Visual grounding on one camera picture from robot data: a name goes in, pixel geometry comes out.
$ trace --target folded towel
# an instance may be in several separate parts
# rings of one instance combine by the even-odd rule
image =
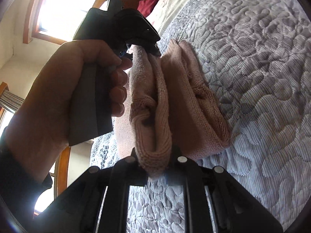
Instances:
[[[135,147],[151,177],[163,173],[172,144],[194,160],[229,145],[226,120],[186,41],[171,40],[161,59],[135,46],[126,87],[125,112],[114,128],[118,151],[123,158]]]
[[[126,85],[124,114],[116,118],[114,130],[121,158],[135,147],[140,165],[150,177],[158,177],[168,164],[172,137],[169,103],[159,57],[133,47],[133,67]]]
[[[173,144],[198,160],[228,147],[230,133],[214,93],[205,85],[199,63],[186,41],[170,40],[161,66],[169,96]]]

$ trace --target wooden trim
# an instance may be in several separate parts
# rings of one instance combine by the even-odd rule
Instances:
[[[5,109],[0,107],[0,124],[2,123],[4,112],[5,112]]]
[[[3,93],[3,91],[4,91],[5,89],[6,89],[6,90],[9,90],[7,84],[6,84],[5,82],[2,82],[2,83],[0,84],[0,95],[2,95],[2,93]],[[2,107],[0,107],[0,124],[1,124],[1,122],[2,122],[2,118],[3,118],[4,112],[5,112],[5,109],[2,108]]]
[[[51,37],[49,35],[45,35],[45,34],[42,34],[40,32],[33,32],[32,33],[32,37],[38,38],[38,39],[41,39],[41,40],[45,40],[45,41],[49,41],[51,43],[58,44],[58,45],[62,45],[63,43],[67,42],[65,40],[62,40],[62,39],[59,39],[59,38],[55,38],[55,37]]]
[[[57,197],[57,178],[58,178],[58,168],[59,168],[59,160],[60,156],[55,161],[55,169],[54,169],[54,199]]]
[[[59,156],[58,163],[56,163],[57,168],[55,165],[56,178],[54,185],[57,186],[57,196],[59,196],[67,188],[70,151],[71,147],[69,146],[65,150],[63,150],[61,155]]]
[[[45,0],[39,0],[38,1],[38,5],[37,8],[35,10],[35,18],[34,18],[34,24],[32,26],[32,36],[34,37],[34,34],[39,32],[39,27],[40,27],[40,18],[39,18],[39,14],[40,14],[40,9],[42,4],[44,3]]]
[[[44,3],[45,0],[38,0],[38,5],[35,9],[35,16],[34,16],[34,21],[33,21],[33,26],[32,26],[32,34],[31,36],[34,38],[38,38],[41,40],[45,40],[54,44],[58,44],[58,45],[62,45],[63,43],[65,43],[65,40],[59,39],[59,38],[55,38],[55,37],[51,37],[49,35],[44,34],[44,32],[40,31],[40,18],[39,18],[39,14],[40,14],[40,9],[42,4]]]
[[[0,85],[0,95],[2,95],[3,91],[4,90],[9,90],[7,84],[5,82],[2,82],[1,85]]]
[[[105,1],[106,0],[95,0],[92,8],[98,8],[99,9],[104,4]]]
[[[30,0],[28,7],[27,7],[27,12],[26,12],[26,17],[25,17],[25,23],[24,23],[24,32],[23,32],[23,44],[28,44],[32,39],[30,38],[30,18],[31,18],[31,13],[34,11],[34,3],[35,0]]]

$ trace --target white wall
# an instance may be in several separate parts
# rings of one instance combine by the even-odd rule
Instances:
[[[89,143],[84,142],[71,147],[67,186],[90,167],[90,157],[91,145]]]
[[[21,0],[15,0],[0,22],[0,68],[13,55],[14,24],[20,2]]]
[[[59,45],[34,38],[23,44],[29,0],[15,0],[0,22],[0,83],[25,98],[40,70]]]
[[[13,55],[0,69],[0,83],[8,84],[10,92],[26,98],[33,81],[41,71],[42,66]]]

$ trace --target bright window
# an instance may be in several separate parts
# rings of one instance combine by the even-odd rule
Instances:
[[[55,181],[55,163],[50,170],[50,175],[52,177],[52,188],[44,191],[38,198],[37,203],[35,205],[35,212],[41,213],[43,212],[53,201],[54,201],[54,181]]]
[[[70,41],[95,0],[43,0],[38,32]]]
[[[4,128],[9,125],[9,122],[11,121],[13,115],[14,114],[9,112],[9,111],[6,111],[6,110],[4,111],[3,117],[2,117],[1,123],[0,123],[0,137],[3,133]]]

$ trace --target black sleeve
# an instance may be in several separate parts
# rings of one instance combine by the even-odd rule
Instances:
[[[0,139],[0,195],[14,217],[26,230],[31,225],[38,197],[51,187],[50,174],[42,184],[39,184],[24,171],[8,151],[2,136]]]

